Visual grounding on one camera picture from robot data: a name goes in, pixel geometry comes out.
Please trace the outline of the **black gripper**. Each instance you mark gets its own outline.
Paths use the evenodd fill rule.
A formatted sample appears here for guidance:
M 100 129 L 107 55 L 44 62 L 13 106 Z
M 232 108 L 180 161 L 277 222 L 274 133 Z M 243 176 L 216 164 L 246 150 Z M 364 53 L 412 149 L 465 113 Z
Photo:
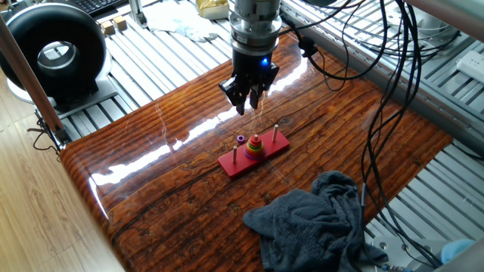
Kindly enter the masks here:
M 219 83 L 219 88 L 237 113 L 244 115 L 247 88 L 250 88 L 250 106 L 258 109 L 259 100 L 268 91 L 279 71 L 279 66 L 271 61 L 272 53 L 253 56 L 233 51 L 233 73 L 230 79 Z

